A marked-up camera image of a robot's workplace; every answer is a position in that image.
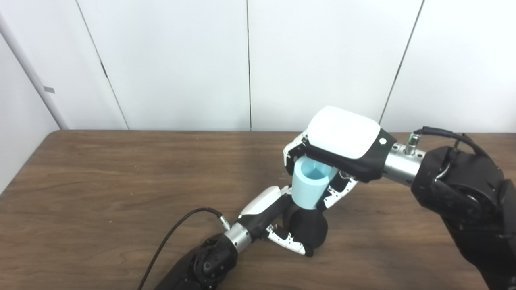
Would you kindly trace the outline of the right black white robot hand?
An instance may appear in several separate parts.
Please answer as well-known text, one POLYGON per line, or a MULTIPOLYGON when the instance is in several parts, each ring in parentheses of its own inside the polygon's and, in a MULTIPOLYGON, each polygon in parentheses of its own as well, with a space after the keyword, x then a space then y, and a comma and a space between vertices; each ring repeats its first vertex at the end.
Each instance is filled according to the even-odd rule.
POLYGON ((283 149, 293 177, 291 196, 301 209, 325 211, 358 183, 382 178, 397 139, 376 121, 326 106, 283 149))

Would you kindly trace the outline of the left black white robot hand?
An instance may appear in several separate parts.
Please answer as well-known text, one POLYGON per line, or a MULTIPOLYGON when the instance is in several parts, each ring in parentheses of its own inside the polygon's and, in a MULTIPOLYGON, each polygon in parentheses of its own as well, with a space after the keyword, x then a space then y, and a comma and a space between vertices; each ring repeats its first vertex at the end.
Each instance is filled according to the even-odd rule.
POLYGON ((300 242, 292 233, 273 221, 293 204, 291 187, 271 186, 247 204, 236 223, 243 227, 244 234, 253 243, 257 239, 269 239, 279 246, 306 257, 314 255, 314 249, 300 242))

